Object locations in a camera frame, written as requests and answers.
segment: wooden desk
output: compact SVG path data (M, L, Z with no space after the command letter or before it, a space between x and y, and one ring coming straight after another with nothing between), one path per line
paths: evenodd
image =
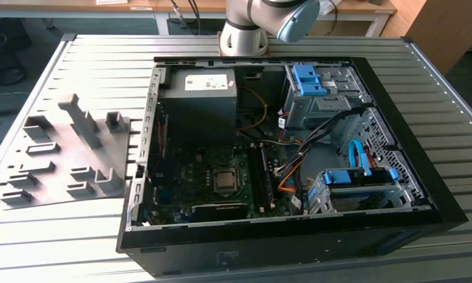
M225 18L225 0L195 0L201 18ZM186 0L175 0L185 18L194 18ZM389 0L381 6L361 0L343 0L337 6L338 21L370 21L365 36L378 36L396 8ZM0 0L0 17L17 18L155 18L158 34L167 35L169 18L175 18L169 0L130 0L127 4L95 5L95 0ZM319 18L333 19L333 13Z

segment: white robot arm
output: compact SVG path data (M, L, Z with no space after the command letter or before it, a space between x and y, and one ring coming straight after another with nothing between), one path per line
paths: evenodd
M318 0L227 0L219 50L226 56L258 56L270 33L295 42L309 31L319 11Z

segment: black cable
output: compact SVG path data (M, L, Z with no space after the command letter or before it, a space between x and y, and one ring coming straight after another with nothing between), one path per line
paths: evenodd
M298 215L302 215L302 203L303 203L303 193L302 193L302 183L299 181L299 165L295 169L295 172L293 172L293 187L295 189L294 196L299 200L299 208L298 210Z
M181 22L181 24L189 29L191 35L195 35L194 31L190 29L190 27L187 26L187 24L185 23L185 20L182 18L182 14L181 14L181 11L179 11L179 7L175 5L175 2L174 0L169 0L171 2L171 5L173 5L173 12L174 14L177 15L178 17L178 21Z
M365 111L365 107L354 107L350 110L341 111L335 115L333 115L325 122L321 123L319 126L311 130L307 137L302 140L302 144L298 146L297 155L285 165L282 165L275 173L279 174L286 168L289 168L306 154L309 147L314 142L325 137L330 131L335 123L343 119L349 115L361 114Z
M254 116L251 116L250 118L250 122L251 124L254 124ZM267 139L267 136L265 135L265 133L262 132L261 128L258 126L253 127L253 129L259 133L259 135L262 136L262 139Z
M197 3L195 0L189 0L190 8L193 9L195 19L197 19L197 34L199 35L202 33L201 31L201 17L198 15L198 8L197 8Z
M333 32L333 29L335 28L335 24L337 24L337 7L335 7L335 4L333 4L331 0L329 0L329 2L333 5L333 21L331 21L330 31L323 35L325 37L327 37L330 35L330 33Z

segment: metal table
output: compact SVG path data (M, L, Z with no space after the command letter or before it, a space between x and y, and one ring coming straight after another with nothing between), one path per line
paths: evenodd
M97 119L118 110L131 118L127 160L135 157L153 57L213 56L215 37L78 35L63 37L31 95L0 146L0 170L13 159L15 136L30 111L46 110L59 93L74 91ZM385 38L307 38L290 45L270 40L274 56L361 56L441 174L469 222L417 240L392 254L365 259L183 275L170 280L275 277L274 281L422 282L472 280L472 110L414 44ZM126 175L134 167L127 164ZM151 280L114 252L122 199L98 199L0 212L0 281L77 282Z

